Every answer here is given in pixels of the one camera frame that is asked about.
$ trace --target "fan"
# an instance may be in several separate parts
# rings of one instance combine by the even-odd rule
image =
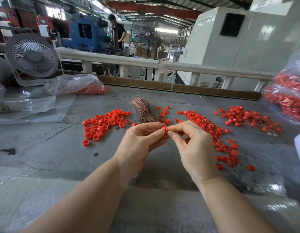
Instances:
[[[130,40],[130,50],[137,56],[149,58],[162,43],[160,36],[157,35],[157,19],[147,15],[138,15],[132,24],[132,37]]]
[[[35,78],[46,78],[58,69],[58,54],[50,43],[37,35],[14,35],[7,41],[5,52],[16,81],[24,87],[43,85],[49,79],[23,80],[17,70]]]

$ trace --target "bag of red parts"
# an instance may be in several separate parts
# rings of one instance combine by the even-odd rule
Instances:
[[[51,95],[64,94],[103,94],[111,91],[93,74],[63,74],[44,85]]]
[[[272,108],[300,124],[300,49],[290,56],[280,75],[262,94]]]

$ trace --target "person's right arm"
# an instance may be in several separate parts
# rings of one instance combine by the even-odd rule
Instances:
[[[210,134],[191,121],[168,127],[182,164],[199,188],[220,233],[276,232],[223,176],[215,163]]]

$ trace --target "fan stand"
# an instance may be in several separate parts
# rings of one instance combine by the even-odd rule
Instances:
[[[61,70],[62,70],[62,74],[64,74],[63,72],[63,67],[61,64],[61,57],[60,54],[57,54],[59,57],[59,62],[60,62],[60,66],[61,66]],[[24,80],[20,77],[20,74],[18,73],[17,70],[13,69],[12,65],[10,64],[10,62],[8,61],[8,58],[6,57],[6,54],[4,53],[4,58],[7,60],[9,66],[12,69],[12,72],[14,74],[14,77],[17,81],[17,83],[19,85],[21,85],[22,87],[33,87],[33,86],[41,86],[46,84],[48,81],[53,80],[52,78],[43,78],[43,79],[34,79],[34,80]]]

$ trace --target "person's right hand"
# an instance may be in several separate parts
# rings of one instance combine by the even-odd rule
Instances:
[[[167,134],[179,149],[184,168],[195,183],[220,176],[210,134],[191,121],[171,125],[168,130]]]

